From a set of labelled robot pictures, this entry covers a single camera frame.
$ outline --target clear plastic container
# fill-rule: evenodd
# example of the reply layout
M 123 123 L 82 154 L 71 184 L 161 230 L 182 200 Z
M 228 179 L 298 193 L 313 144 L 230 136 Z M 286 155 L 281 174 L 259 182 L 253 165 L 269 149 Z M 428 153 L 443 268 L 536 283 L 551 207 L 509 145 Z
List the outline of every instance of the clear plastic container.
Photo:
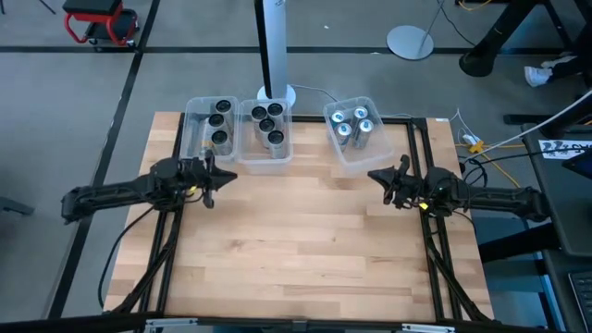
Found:
M 353 146 L 354 134 L 356 131 L 353 111 L 356 107 L 364 107 L 368 110 L 368 119 L 374 123 L 374 128 L 370 132 L 368 142 L 363 149 Z M 342 152 L 333 126 L 331 125 L 331 115 L 335 111 L 341 111 L 345 114 L 346 122 L 351 125 L 351 136 Z M 325 122 L 327 123 L 328 137 L 331 141 L 335 154 L 340 160 L 343 169 L 348 174 L 357 174 L 363 171 L 381 167 L 388 160 L 392 160 L 395 151 L 384 130 L 384 124 L 372 100 L 368 97 L 356 97 L 346 101 L 340 101 L 325 105 L 323 109 Z
M 185 122 L 183 124 L 183 134 L 181 137 L 180 158 L 204 158 L 205 144 L 211 145 L 211 139 L 204 137 L 204 126 L 207 119 L 216 113 L 216 104 L 220 101 L 229 101 L 230 110 L 234 124 L 229 127 L 231 130 L 228 139 L 232 144 L 230 154 L 216 154 L 217 162 L 232 162 L 236 155 L 237 147 L 237 126 L 239 123 L 239 100 L 232 96 L 216 97 L 195 97 L 190 99 L 185 108 Z
M 284 126 L 285 157 L 274 159 L 269 150 L 255 137 L 255 124 L 251 113 L 256 106 L 267 108 L 273 104 L 282 105 L 284 111 L 282 120 Z M 292 145 L 292 114 L 290 104 L 284 99 L 247 100 L 240 103 L 238 121 L 238 162 L 243 164 L 250 174 L 278 174 L 286 170 L 288 163 L 294 156 Z

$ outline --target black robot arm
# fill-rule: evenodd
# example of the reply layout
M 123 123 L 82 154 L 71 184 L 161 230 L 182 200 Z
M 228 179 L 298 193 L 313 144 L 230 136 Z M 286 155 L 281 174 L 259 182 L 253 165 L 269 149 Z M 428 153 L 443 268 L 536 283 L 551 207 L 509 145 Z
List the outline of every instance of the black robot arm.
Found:
M 470 186 L 452 172 L 430 167 L 424 179 L 407 175 L 409 156 L 394 166 L 368 172 L 385 190 L 384 204 L 398 209 L 418 206 L 433 216 L 450 216 L 458 208 L 510 212 L 535 222 L 549 217 L 547 198 L 532 188 L 501 189 Z
M 62 217 L 67 223 L 89 216 L 97 210 L 150 203 L 158 211 L 171 211 L 183 205 L 185 192 L 202 189 L 203 204 L 214 207 L 212 191 L 234 180 L 237 175 L 216 167 L 211 151 L 201 160 L 166 158 L 135 180 L 103 186 L 78 187 L 62 199 Z

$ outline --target wooden tabletop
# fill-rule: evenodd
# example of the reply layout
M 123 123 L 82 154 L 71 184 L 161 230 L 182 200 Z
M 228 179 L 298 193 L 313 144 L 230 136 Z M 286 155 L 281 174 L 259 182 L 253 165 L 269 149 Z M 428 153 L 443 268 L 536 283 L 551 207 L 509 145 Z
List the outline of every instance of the wooden tabletop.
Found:
M 171 156 L 178 123 L 179 113 L 155 114 L 140 174 Z M 460 176 L 450 124 L 429 119 L 428 126 L 436 165 Z M 214 209 L 186 205 L 166 314 L 434 321 L 418 212 L 383 205 L 382 188 L 367 176 L 346 178 L 327 144 L 325 124 L 293 128 L 294 158 L 286 175 L 250 176 L 236 165 L 231 169 L 239 177 L 215 193 Z M 409 153 L 407 131 L 386 128 L 396 152 L 390 164 L 398 166 Z M 147 208 L 132 206 L 128 223 Z M 156 218 L 152 212 L 124 237 L 105 309 L 119 305 L 144 273 Z M 446 224 L 456 277 L 492 317 L 473 228 L 461 216 Z M 440 287 L 451 317 L 442 277 Z

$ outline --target white paper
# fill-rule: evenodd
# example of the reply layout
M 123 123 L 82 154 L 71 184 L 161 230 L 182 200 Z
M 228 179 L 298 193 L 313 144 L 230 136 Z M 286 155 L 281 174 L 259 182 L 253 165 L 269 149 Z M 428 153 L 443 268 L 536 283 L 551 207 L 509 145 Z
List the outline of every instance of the white paper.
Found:
M 576 140 L 539 140 L 540 150 L 551 151 L 556 149 L 572 149 L 572 148 L 592 148 L 591 141 L 576 141 Z M 571 150 L 565 152 L 544 153 L 543 157 L 547 159 L 570 159 L 583 153 L 584 149 Z

